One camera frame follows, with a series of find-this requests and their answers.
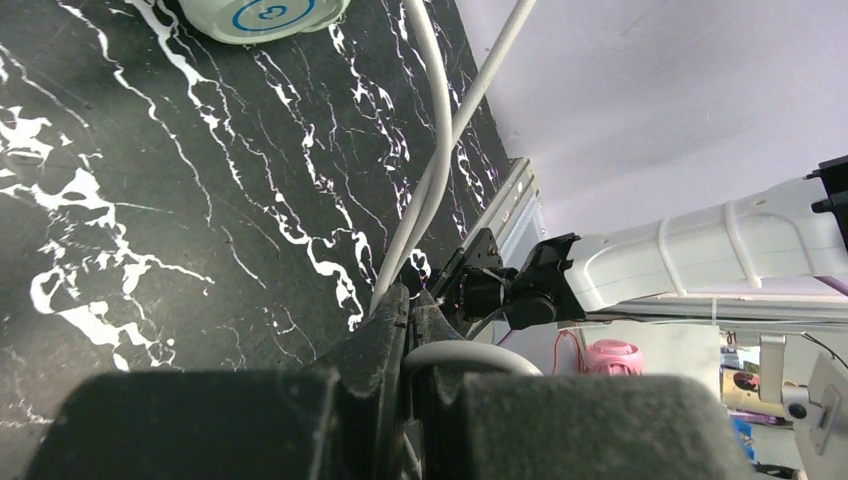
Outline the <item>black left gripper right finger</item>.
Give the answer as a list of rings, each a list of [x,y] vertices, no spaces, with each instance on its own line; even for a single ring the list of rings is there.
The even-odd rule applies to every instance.
[[[675,376],[412,369],[427,479],[751,479],[719,401]]]

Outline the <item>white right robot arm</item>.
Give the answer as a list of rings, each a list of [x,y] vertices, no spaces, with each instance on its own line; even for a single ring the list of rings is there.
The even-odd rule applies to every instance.
[[[547,239],[517,269],[502,264],[486,236],[454,259],[434,289],[445,314],[470,321],[499,312],[515,330],[735,281],[756,288],[767,278],[837,277],[847,271],[847,161],[677,217]]]

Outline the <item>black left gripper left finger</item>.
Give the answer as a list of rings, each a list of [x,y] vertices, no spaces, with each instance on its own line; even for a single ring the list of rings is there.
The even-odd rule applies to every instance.
[[[30,479],[397,479],[410,297],[289,370],[92,377],[61,405]]]

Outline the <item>mint green headphones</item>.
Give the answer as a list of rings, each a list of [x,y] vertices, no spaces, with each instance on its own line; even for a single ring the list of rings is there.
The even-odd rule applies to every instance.
[[[180,0],[188,22],[230,45],[267,43],[336,22],[349,0]]]

